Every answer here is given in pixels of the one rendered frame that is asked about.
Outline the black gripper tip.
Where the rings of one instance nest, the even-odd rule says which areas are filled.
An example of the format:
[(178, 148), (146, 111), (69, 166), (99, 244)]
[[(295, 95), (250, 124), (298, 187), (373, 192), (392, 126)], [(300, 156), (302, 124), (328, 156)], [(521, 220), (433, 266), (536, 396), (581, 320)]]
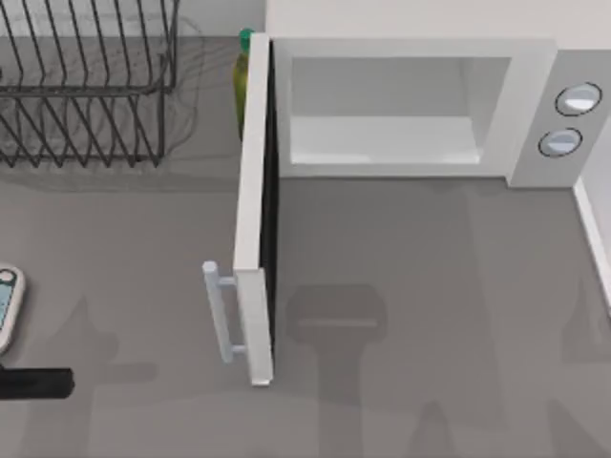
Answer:
[(68, 367), (6, 368), (0, 365), (0, 401), (61, 400), (74, 391)]

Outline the large microwave knob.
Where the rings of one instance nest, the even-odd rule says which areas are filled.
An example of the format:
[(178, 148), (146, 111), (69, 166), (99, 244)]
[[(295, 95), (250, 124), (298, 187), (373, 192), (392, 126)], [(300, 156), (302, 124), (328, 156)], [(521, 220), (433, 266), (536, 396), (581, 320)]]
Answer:
[(602, 101), (602, 89), (591, 82), (584, 82), (562, 90), (555, 101), (560, 115), (571, 117), (585, 115), (595, 110)]

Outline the pale microwave oven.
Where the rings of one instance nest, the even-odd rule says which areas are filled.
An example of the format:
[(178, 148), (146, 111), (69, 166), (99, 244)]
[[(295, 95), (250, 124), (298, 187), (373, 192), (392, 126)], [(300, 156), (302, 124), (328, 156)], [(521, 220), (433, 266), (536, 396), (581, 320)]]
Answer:
[[(611, 0), (266, 0), (283, 177), (575, 184), (611, 114)], [(555, 108), (591, 82), (588, 114)], [(571, 155), (538, 150), (574, 128)]]

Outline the green bottle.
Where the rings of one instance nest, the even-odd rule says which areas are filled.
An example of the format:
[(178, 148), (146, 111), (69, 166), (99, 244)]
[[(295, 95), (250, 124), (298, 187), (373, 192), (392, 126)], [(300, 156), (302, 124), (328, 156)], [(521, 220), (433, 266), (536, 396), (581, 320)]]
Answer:
[(243, 139), (245, 101), (247, 92), (248, 65), (251, 37), (254, 31), (244, 28), (239, 32), (240, 53), (233, 68), (233, 88), (237, 115), (238, 134)]

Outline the white and teal device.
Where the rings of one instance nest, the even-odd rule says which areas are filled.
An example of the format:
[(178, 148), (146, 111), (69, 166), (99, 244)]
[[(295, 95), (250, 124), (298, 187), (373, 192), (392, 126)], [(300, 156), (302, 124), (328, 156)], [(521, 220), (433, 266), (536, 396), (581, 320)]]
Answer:
[(0, 262), (0, 355), (11, 345), (26, 288), (24, 272), (14, 265)]

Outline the white microwave door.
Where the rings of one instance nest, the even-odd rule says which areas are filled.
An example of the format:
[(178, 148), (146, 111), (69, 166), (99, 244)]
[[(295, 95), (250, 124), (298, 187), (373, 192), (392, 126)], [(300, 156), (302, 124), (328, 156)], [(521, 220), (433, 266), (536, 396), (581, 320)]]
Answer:
[(279, 159), (273, 44), (252, 34), (233, 273), (250, 384), (274, 377)]

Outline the small microwave knob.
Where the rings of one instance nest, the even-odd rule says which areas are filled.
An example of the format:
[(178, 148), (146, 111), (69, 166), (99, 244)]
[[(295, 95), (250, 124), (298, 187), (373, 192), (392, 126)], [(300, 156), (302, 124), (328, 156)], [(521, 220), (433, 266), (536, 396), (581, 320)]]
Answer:
[(581, 132), (566, 128), (546, 133), (538, 142), (538, 150), (546, 157), (563, 157), (573, 154), (581, 143)]

